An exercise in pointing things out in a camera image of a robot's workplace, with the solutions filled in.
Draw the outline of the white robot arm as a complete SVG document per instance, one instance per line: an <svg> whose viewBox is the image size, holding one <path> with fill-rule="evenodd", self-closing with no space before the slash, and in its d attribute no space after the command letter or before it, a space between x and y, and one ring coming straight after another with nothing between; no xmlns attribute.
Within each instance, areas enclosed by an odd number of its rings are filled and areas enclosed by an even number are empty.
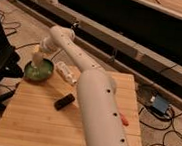
<svg viewBox="0 0 182 146"><path fill-rule="evenodd" d="M42 55L61 47L81 71L76 91L86 146L129 146L115 100L115 81L74 39L71 28L52 26L49 37L41 41L33 54L35 75L44 73Z"/></svg>

